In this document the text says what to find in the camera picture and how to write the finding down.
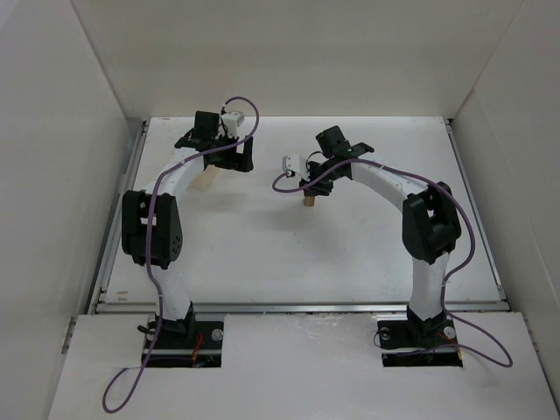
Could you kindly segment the light wood block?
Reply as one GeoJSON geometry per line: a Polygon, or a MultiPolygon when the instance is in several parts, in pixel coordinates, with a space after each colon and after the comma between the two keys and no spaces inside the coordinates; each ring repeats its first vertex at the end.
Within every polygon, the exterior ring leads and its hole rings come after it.
{"type": "Polygon", "coordinates": [[[315,205],[315,197],[314,196],[305,196],[304,197],[304,206],[305,207],[313,207],[315,205]]]}

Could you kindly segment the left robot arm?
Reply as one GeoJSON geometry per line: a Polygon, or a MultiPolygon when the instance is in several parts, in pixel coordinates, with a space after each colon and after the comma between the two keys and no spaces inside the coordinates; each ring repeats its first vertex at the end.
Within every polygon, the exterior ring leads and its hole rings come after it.
{"type": "Polygon", "coordinates": [[[192,300],[171,265],[179,259],[184,239],[179,202],[207,167],[250,172],[252,137],[241,137],[241,111],[198,111],[194,124],[174,145],[160,174],[122,197],[122,250],[145,269],[157,291],[157,316],[143,328],[159,349],[192,347],[203,333],[192,300]]]}

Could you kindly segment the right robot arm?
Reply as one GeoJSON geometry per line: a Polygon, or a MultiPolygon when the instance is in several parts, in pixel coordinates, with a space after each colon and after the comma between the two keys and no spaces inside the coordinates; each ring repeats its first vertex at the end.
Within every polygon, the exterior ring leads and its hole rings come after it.
{"type": "Polygon", "coordinates": [[[306,196],[327,196],[333,182],[347,178],[369,187],[402,215],[402,243],[412,258],[412,294],[406,319],[380,321],[381,348],[396,350],[435,347],[447,327],[442,286],[451,252],[461,236],[456,207],[445,183],[430,185],[363,157],[374,149],[365,143],[351,145],[339,126],[316,135],[325,162],[305,166],[300,185],[312,182],[306,196]]]}

